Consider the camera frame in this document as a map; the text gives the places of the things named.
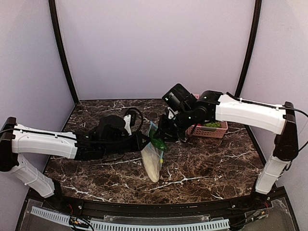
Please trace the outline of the black right frame post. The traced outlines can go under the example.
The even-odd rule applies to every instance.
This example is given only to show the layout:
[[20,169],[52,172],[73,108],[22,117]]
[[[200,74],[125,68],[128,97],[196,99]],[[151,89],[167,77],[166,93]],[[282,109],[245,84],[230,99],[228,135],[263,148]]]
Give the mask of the black right frame post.
[[244,83],[246,80],[247,72],[249,69],[251,57],[252,57],[253,50],[254,50],[255,40],[257,37],[257,30],[258,30],[258,24],[259,24],[259,19],[260,19],[260,14],[261,14],[261,7],[262,7],[262,0],[255,0],[251,29],[250,29],[249,39],[247,43],[247,49],[246,49],[241,73],[239,76],[239,81],[238,81],[236,91],[235,91],[236,97],[241,96]]

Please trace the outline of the pink plastic basket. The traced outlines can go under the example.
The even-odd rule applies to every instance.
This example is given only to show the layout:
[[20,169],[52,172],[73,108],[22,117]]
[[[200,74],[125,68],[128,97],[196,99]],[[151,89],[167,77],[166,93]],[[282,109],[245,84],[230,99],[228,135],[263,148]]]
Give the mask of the pink plastic basket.
[[[198,137],[223,138],[228,129],[226,122],[216,120],[216,107],[222,92],[207,90],[203,92],[192,109],[192,125],[187,129],[187,134]],[[204,123],[220,122],[221,128],[205,127]]]

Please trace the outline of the clear zip top bag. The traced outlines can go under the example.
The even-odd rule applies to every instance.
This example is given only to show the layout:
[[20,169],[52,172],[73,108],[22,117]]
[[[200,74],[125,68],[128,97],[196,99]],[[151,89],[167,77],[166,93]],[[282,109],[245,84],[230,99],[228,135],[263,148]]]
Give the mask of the clear zip top bag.
[[154,138],[157,128],[154,122],[151,121],[147,131],[150,142],[141,150],[145,171],[149,179],[154,183],[159,181],[163,154],[167,150],[167,146],[161,139]]

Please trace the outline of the green cucumber toy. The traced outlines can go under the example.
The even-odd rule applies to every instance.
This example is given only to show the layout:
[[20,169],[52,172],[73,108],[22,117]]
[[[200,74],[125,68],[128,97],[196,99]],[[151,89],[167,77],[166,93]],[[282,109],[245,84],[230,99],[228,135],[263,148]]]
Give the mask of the green cucumber toy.
[[151,144],[154,146],[154,148],[157,148],[158,150],[167,150],[167,146],[162,139],[151,138]]

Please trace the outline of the black left frame post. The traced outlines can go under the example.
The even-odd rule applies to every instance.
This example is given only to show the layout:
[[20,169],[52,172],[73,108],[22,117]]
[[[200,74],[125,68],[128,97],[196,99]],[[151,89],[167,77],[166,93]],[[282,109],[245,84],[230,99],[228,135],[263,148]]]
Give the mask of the black left frame post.
[[64,76],[70,91],[70,95],[72,97],[72,100],[74,102],[74,105],[77,105],[79,103],[79,98],[77,96],[77,91],[75,89],[72,75],[70,72],[70,68],[68,65],[68,60],[66,57],[66,53],[64,50],[64,43],[62,39],[62,34],[60,31],[60,23],[59,23],[59,18],[58,18],[58,13],[57,13],[57,7],[56,7],[56,1],[55,0],[49,0],[49,10],[50,10],[50,16],[51,16],[51,23],[53,27],[53,32],[54,32],[54,37],[62,65],[62,69],[64,72]]

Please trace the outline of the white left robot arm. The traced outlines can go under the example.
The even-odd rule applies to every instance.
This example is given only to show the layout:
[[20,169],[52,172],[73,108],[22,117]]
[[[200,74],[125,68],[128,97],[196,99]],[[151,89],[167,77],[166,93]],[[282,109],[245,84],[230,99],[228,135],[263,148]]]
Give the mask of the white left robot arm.
[[103,117],[87,134],[52,132],[17,124],[9,117],[0,130],[0,170],[14,175],[43,198],[62,198],[61,185],[30,164],[24,153],[45,154],[75,161],[103,159],[110,154],[141,151],[149,142],[141,129],[130,130],[130,117]]

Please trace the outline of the black front frame rail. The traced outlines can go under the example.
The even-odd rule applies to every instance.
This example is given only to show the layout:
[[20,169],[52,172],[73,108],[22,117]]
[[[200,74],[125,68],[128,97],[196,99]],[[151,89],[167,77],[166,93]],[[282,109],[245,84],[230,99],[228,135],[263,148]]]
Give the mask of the black front frame rail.
[[57,194],[45,199],[45,204],[55,210],[71,215],[102,218],[105,215],[142,218],[184,217],[210,215],[212,217],[240,216],[245,212],[265,208],[270,204],[270,196],[254,190],[249,195],[185,204],[123,204],[100,202],[64,196],[60,185]]

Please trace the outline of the green grapes toy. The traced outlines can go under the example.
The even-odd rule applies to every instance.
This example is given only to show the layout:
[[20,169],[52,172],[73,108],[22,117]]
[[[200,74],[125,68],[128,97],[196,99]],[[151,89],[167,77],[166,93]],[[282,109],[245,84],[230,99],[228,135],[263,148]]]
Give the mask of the green grapes toy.
[[212,127],[212,128],[221,128],[220,122],[210,122],[210,123],[204,123],[205,127]]

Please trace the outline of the black frame post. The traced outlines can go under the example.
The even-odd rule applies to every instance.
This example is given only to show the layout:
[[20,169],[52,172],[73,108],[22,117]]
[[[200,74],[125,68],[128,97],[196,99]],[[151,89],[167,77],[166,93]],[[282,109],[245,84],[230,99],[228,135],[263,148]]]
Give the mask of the black frame post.
[[77,105],[79,103],[79,98],[77,96],[77,91],[75,89],[72,75],[70,72],[70,68],[68,65],[68,60],[66,57],[66,53],[64,50],[64,43],[62,39],[62,34],[60,31],[60,23],[59,23],[59,18],[58,18],[58,13],[57,13],[57,7],[56,7],[56,1],[55,0],[49,0],[49,10],[50,10],[50,16],[51,16],[51,23],[53,27],[53,32],[54,32],[54,37],[62,65],[62,69],[64,72],[64,76],[70,91],[70,95],[72,97],[72,100],[74,102],[74,105]]
[[235,91],[236,97],[241,96],[244,83],[246,80],[247,72],[249,69],[251,57],[252,57],[253,50],[254,50],[255,40],[257,37],[257,30],[258,30],[258,24],[259,24],[259,19],[260,19],[260,14],[261,14],[261,7],[262,7],[262,0],[255,0],[251,29],[250,29],[249,39],[247,43],[247,49],[246,49],[241,73],[239,76],[239,81],[238,81],[236,91]]

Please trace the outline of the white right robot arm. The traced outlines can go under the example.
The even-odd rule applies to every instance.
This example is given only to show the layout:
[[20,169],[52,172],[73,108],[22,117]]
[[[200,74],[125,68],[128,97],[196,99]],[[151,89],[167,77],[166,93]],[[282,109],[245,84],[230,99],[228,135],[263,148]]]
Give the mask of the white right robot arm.
[[154,137],[167,142],[182,140],[192,125],[226,121],[253,126],[276,135],[274,149],[257,178],[255,191],[268,194],[287,165],[298,156],[298,132],[291,102],[267,104],[237,98],[230,93],[207,90],[196,98],[180,83],[173,86],[162,99],[167,111],[161,115]]

